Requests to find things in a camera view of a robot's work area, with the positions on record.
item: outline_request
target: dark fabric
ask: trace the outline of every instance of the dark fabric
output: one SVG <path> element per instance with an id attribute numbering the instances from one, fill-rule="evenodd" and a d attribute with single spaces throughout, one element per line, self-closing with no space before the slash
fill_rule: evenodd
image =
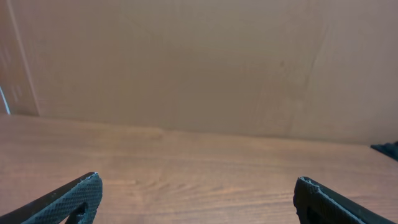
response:
<path id="1" fill-rule="evenodd" d="M 394 144 L 386 143 L 371 145 L 371 148 L 398 161 L 398 141 Z"/>

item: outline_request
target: table top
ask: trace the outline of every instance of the table top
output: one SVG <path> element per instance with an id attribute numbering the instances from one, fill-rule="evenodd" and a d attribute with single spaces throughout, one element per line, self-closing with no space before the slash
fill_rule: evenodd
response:
<path id="1" fill-rule="evenodd" d="M 89 172 L 94 223 L 299 223 L 308 176 L 398 222 L 398 162 L 367 146 L 0 115 L 0 214 Z"/>

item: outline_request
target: wooden table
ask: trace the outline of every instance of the wooden table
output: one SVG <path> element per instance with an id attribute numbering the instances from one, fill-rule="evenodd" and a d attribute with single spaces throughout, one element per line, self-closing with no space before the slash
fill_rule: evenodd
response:
<path id="1" fill-rule="evenodd" d="M 95 223 L 299 223 L 309 176 L 398 222 L 398 162 L 367 146 L 0 115 L 0 213 L 97 171 Z"/>

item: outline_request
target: white line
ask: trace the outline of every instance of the white line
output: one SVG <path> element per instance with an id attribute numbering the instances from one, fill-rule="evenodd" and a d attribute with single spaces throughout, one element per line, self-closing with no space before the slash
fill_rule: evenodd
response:
<path id="1" fill-rule="evenodd" d="M 2 100 L 4 101 L 4 105 L 6 105 L 7 114 L 11 114 L 10 113 L 10 108 L 8 107 L 7 100 L 6 100 L 6 97 L 4 96 L 4 93 L 2 92 L 1 86 L 0 86 L 0 93 L 1 93 L 1 96 L 2 96 Z"/>
<path id="2" fill-rule="evenodd" d="M 19 48 L 21 50 L 22 61 L 24 63 L 25 72 L 26 72 L 27 79 L 29 81 L 30 89 L 32 90 L 32 96 L 33 96 L 33 99 L 35 101 L 36 110 L 37 110 L 38 115 L 40 116 L 40 109 L 39 109 L 39 106 L 37 104 L 36 91 L 35 91 L 35 89 L 33 87 L 32 74 L 30 72 L 29 64 L 27 63 L 27 57 L 26 57 L 26 54 L 25 54 L 24 44 L 22 44 L 22 39 L 21 39 L 21 35 L 19 33 L 17 21 L 15 19 L 14 10 L 12 8 L 11 0 L 7 0 L 7 7 L 8 7 L 8 11 L 10 12 L 11 21 L 12 21 L 12 25 L 14 26 L 15 35 L 17 37 L 18 45 L 19 45 Z"/>

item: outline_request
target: black object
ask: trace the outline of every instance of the black object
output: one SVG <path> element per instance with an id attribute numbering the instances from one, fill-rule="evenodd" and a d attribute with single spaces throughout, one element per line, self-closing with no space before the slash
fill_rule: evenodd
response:
<path id="1" fill-rule="evenodd" d="M 395 142 L 394 144 L 374 144 L 371 145 L 371 148 L 398 161 L 398 142 Z"/>
<path id="2" fill-rule="evenodd" d="M 102 199 L 102 180 L 87 173 L 33 202 L 0 217 L 7 224 L 91 224 Z"/>
<path id="3" fill-rule="evenodd" d="M 293 204 L 301 224 L 393 223 L 308 177 L 298 178 Z"/>

